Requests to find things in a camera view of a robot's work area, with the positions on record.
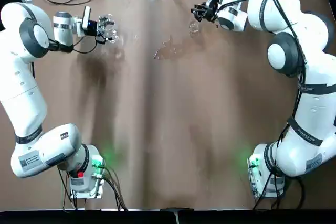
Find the table surface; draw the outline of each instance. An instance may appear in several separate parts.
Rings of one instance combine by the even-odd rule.
[[[85,55],[53,52],[36,61],[36,80],[48,104],[44,131],[76,124],[82,141],[94,144],[117,171],[131,209],[252,208],[246,158],[257,144],[278,138],[292,111],[296,80],[273,71],[265,55],[272,35],[201,22],[199,35],[191,37],[189,10],[202,1],[93,0],[92,19],[113,14],[123,43],[98,45]],[[45,0],[33,4],[50,18],[58,10],[83,11]],[[333,20],[328,0],[301,0],[301,6]],[[93,43],[89,37],[76,48],[86,51]],[[158,49],[160,60],[153,58]],[[328,52],[336,53],[336,43]],[[24,181],[13,175],[13,130],[2,108],[0,121],[7,140],[0,149],[0,208],[60,208],[56,168]],[[336,207],[330,189],[335,165],[333,159],[304,176],[306,208]],[[293,183],[282,207],[294,208],[299,197]],[[115,208],[110,188],[86,207]]]

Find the transparent cup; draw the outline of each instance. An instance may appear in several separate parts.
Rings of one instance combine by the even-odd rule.
[[[198,35],[200,32],[200,23],[194,18],[194,15],[192,15],[189,19],[189,33],[191,36]]]
[[[120,36],[118,33],[118,27],[111,14],[106,14],[99,17],[98,21],[99,36],[102,36],[106,42],[115,44]]]

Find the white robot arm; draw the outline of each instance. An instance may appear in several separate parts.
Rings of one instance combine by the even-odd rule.
[[[192,13],[199,21],[205,18],[224,29],[242,31],[246,19],[239,18],[244,16],[241,1],[245,0],[208,0],[195,5]],[[283,192],[282,175],[300,176],[336,155],[336,58],[323,52],[332,40],[333,25],[322,15],[303,13],[300,0],[278,0],[291,30],[276,0],[248,1],[251,26],[275,34],[267,48],[270,65],[303,81],[298,83],[300,99],[283,141],[259,144],[248,158],[254,196],[276,197],[275,184]],[[276,179],[271,177],[275,170]]]
[[[90,8],[86,7],[83,17],[89,14]],[[50,50],[71,52],[73,28],[77,28],[75,31],[80,37],[94,35],[97,22],[91,22],[93,26],[84,29],[83,19],[58,12],[54,17],[54,40],[49,17],[32,4],[5,5],[1,20],[5,30],[0,32],[0,101],[15,131],[16,145],[11,159],[14,174],[25,178],[58,165],[70,174],[72,190],[90,192],[94,196],[99,182],[92,175],[102,174],[99,166],[103,166],[103,159],[93,145],[81,143],[74,124],[43,132],[47,106],[29,64]]]

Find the glass cup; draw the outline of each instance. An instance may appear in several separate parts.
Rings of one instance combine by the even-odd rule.
[[[99,35],[109,43],[116,43],[119,40],[118,27],[111,14],[106,14],[99,17],[98,21]]]

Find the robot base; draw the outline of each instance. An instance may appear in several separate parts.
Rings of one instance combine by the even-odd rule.
[[[250,182],[251,191],[255,198],[264,197],[264,198],[276,198],[276,188],[275,182],[277,183],[277,190],[279,196],[283,194],[283,188],[285,186],[285,177],[278,177],[274,179],[274,175],[271,175],[269,179],[266,190],[263,195],[265,184],[270,175],[269,169],[266,167],[265,158],[268,158],[269,155],[265,155],[265,151],[270,153],[271,151],[276,150],[276,144],[259,144],[255,150],[253,155],[247,159],[247,167],[248,167],[248,179]]]
[[[78,199],[101,199],[103,195],[103,189],[104,189],[104,180],[97,179],[95,187],[91,191],[82,193],[79,191],[71,190],[70,196],[71,197],[75,196]]]

